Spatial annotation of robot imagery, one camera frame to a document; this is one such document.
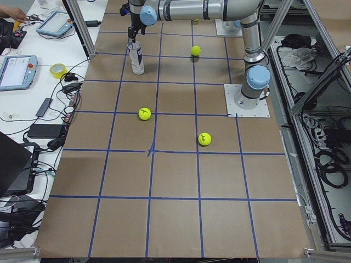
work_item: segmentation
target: person's arm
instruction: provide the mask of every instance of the person's arm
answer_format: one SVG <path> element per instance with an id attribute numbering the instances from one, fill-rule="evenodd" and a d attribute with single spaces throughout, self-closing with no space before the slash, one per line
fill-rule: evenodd
<path id="1" fill-rule="evenodd" d="M 13 18 L 18 22 L 24 22 L 28 20 L 26 14 L 22 9 L 18 7 L 7 7 L 6 5 L 0 4 L 0 17 L 2 18 Z"/>

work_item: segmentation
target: black monitor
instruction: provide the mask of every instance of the black monitor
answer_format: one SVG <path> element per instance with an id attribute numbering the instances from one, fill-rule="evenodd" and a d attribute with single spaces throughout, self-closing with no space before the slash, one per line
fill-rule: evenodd
<path id="1" fill-rule="evenodd" d="M 0 132 L 0 197 L 26 169 L 32 153 Z"/>

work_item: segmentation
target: yellow-green ball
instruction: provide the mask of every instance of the yellow-green ball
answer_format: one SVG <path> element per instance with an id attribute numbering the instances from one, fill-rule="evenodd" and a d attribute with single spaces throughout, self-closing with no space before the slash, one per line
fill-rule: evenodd
<path id="1" fill-rule="evenodd" d="M 207 146 L 211 143 L 212 138 L 209 133 L 201 133 L 197 140 L 202 146 Z"/>
<path id="2" fill-rule="evenodd" d="M 138 112 L 139 118 L 143 121 L 150 119 L 151 111 L 148 108 L 141 108 Z"/>
<path id="3" fill-rule="evenodd" d="M 201 53 L 201 48 L 198 45 L 195 45 L 191 48 L 191 54 L 193 56 L 199 56 Z"/>

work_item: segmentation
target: white mounting plate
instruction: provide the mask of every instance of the white mounting plate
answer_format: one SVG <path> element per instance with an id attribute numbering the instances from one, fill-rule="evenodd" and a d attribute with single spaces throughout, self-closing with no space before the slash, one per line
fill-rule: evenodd
<path id="1" fill-rule="evenodd" d="M 238 117 L 269 118 L 270 115 L 266 100 L 261 100 L 257 107 L 252 110 L 244 110 L 234 102 L 234 95 L 241 89 L 241 86 L 241 84 L 224 85 L 228 117 L 235 117 L 237 115 Z"/>
<path id="2" fill-rule="evenodd" d="M 225 30 L 223 28 L 223 21 L 221 19 L 215 19 L 217 37 L 242 37 L 242 30 L 239 29 L 236 32 Z"/>

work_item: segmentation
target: bottle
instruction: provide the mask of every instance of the bottle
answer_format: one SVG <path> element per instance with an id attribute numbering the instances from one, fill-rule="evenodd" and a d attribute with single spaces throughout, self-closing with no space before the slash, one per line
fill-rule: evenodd
<path id="1" fill-rule="evenodd" d="M 141 53 L 141 44 L 139 41 L 133 43 L 132 41 L 128 41 L 127 44 L 129 50 L 129 57 L 132 61 L 132 69 L 134 74 L 141 75 L 144 73 L 144 61 L 143 54 Z"/>

